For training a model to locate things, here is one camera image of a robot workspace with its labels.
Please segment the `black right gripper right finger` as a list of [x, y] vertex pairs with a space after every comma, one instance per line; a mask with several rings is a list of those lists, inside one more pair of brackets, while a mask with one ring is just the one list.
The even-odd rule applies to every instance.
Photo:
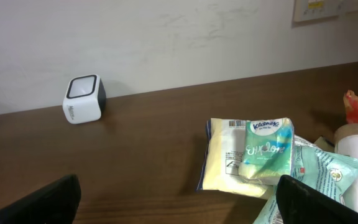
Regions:
[[285, 224], [358, 224], [358, 213], [289, 175], [281, 176], [276, 191]]

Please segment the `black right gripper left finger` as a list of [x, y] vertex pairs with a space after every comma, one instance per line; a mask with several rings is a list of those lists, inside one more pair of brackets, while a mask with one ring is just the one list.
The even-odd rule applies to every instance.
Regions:
[[4, 223], [73, 223], [81, 200], [77, 175], [66, 175], [0, 209]]

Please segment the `teal wipes packet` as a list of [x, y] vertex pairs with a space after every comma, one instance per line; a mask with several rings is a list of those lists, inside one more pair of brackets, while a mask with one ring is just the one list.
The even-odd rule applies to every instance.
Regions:
[[[342, 196], [358, 178], [358, 159], [309, 146], [295, 146], [293, 152], [293, 167], [289, 176], [343, 205]], [[273, 194], [256, 218], [256, 223], [284, 223], [276, 200], [277, 185], [272, 185]]]

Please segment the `small teal gum box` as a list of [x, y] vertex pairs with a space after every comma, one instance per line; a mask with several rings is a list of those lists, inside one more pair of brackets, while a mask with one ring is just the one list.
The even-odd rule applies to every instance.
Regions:
[[239, 175], [253, 184], [278, 184], [291, 173], [294, 138], [289, 118], [247, 121]]

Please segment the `cream yellow snack bag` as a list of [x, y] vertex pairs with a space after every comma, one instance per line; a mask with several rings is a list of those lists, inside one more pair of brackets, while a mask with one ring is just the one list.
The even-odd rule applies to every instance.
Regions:
[[246, 140], [246, 120], [211, 118], [206, 124], [207, 149], [198, 190], [219, 190], [269, 199], [271, 185], [250, 184], [240, 178], [239, 164]]

